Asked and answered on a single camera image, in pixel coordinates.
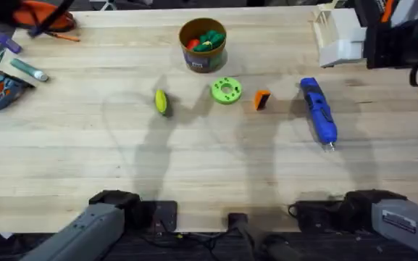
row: wooden table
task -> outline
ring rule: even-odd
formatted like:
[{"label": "wooden table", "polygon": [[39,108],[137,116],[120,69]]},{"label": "wooden table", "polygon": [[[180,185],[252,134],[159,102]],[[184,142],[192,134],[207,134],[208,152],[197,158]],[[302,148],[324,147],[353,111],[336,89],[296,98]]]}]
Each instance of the wooden table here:
[{"label": "wooden table", "polygon": [[[103,189],[175,200],[182,231],[224,228],[247,212],[264,228],[296,229],[298,199],[388,189],[418,203],[418,88],[405,70],[318,67],[315,7],[76,12],[80,43],[18,30],[20,59],[51,76],[0,111],[0,231],[55,232]],[[228,31],[227,63],[197,74],[184,63],[180,27],[213,17]],[[215,104],[207,85],[238,79],[240,101]],[[314,76],[338,125],[325,152],[298,82]],[[154,91],[175,116],[156,113]],[[269,89],[256,112],[256,90]]]}]

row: black cable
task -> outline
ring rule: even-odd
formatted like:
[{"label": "black cable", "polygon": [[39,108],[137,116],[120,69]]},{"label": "black cable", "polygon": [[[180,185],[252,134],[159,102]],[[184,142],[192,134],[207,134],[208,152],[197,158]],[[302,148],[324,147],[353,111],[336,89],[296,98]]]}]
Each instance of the black cable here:
[{"label": "black cable", "polygon": [[223,233],[220,233],[220,234],[218,234],[216,236],[211,237],[210,239],[201,240],[197,236],[194,236],[191,233],[180,234],[180,233],[169,232],[167,230],[167,228],[165,227],[165,224],[162,222],[162,220],[160,220],[159,222],[162,224],[162,227],[164,228],[164,230],[165,230],[166,233],[170,233],[170,234],[173,234],[173,235],[182,236],[182,238],[181,238],[182,240],[188,239],[188,240],[191,240],[191,241],[195,241],[195,244],[184,245],[181,242],[178,242],[176,244],[159,244],[159,243],[156,243],[155,241],[148,240],[144,236],[138,236],[138,237],[140,239],[142,239],[143,241],[145,241],[149,245],[152,245],[154,247],[166,248],[166,249],[192,249],[194,247],[203,246],[203,247],[205,247],[209,251],[210,256],[215,261],[220,261],[220,259],[214,254],[214,248],[217,245],[217,241],[219,239],[221,239],[223,236],[226,236],[229,233],[232,233],[233,231],[236,231],[237,230],[237,228],[231,228],[231,229],[228,229],[227,231],[225,231]]},{"label": "black cable", "polygon": [[295,209],[295,210],[297,210],[297,209],[296,209],[296,204],[291,204],[291,205],[289,205],[289,207],[288,207],[288,214],[289,214],[291,217],[293,217],[293,218],[297,218],[297,215],[296,215],[296,214],[293,214],[293,213],[291,212],[291,209]]}]

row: black plastic part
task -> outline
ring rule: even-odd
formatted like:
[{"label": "black plastic part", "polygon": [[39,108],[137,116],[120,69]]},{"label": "black plastic part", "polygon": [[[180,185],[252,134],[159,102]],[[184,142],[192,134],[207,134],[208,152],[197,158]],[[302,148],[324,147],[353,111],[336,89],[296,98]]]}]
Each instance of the black plastic part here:
[{"label": "black plastic part", "polygon": [[146,220],[147,231],[151,233],[173,232],[177,229],[178,204],[174,201],[143,201],[141,202]]},{"label": "black plastic part", "polygon": [[406,200],[406,196],[376,189],[348,192],[339,207],[340,229],[349,232],[361,229],[374,232],[372,226],[372,205],[379,203],[383,199]]},{"label": "black plastic part", "polygon": [[173,232],[177,228],[177,202],[141,201],[139,195],[124,191],[102,191],[89,204],[113,204],[125,212],[125,230]]},{"label": "black plastic part", "polygon": [[372,227],[372,205],[384,199],[402,199],[406,196],[382,190],[351,191],[343,201],[298,201],[290,208],[290,213],[298,221],[304,233],[324,233],[327,231],[355,232]]},{"label": "black plastic part", "polygon": [[384,10],[381,10],[376,1],[378,0],[353,0],[354,9],[357,17],[359,18],[360,25],[362,27],[368,27],[379,23],[381,15]]},{"label": "black plastic part", "polygon": [[229,213],[228,214],[228,229],[233,228],[237,222],[248,223],[248,216],[244,213]]},{"label": "black plastic part", "polygon": [[339,226],[338,208],[341,201],[298,201],[290,209],[295,210],[299,229],[304,233],[336,231]]},{"label": "black plastic part", "polygon": [[364,42],[368,69],[418,68],[418,19],[391,28],[388,23],[370,25]]}]

